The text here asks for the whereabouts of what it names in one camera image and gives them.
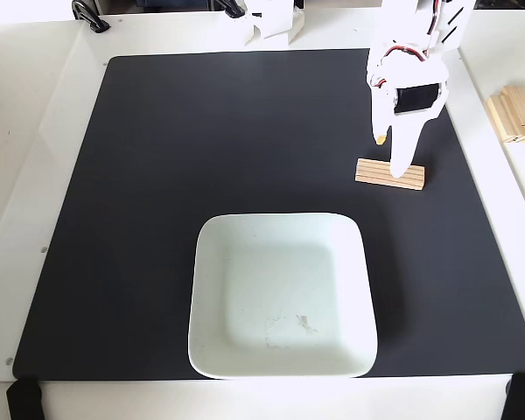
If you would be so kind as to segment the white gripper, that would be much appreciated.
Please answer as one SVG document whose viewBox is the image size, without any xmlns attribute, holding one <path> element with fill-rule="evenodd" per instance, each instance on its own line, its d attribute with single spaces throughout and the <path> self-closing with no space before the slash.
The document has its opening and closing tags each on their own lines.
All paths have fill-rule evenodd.
<svg viewBox="0 0 525 420">
<path fill-rule="evenodd" d="M 424 125 L 438 117 L 431 108 L 445 94 L 447 80 L 448 70 L 437 54 L 393 42 L 377 42 L 370 48 L 367 83 L 372 131 L 375 143 L 383 144 L 391 125 L 390 173 L 394 178 L 409 169 Z"/>
</svg>

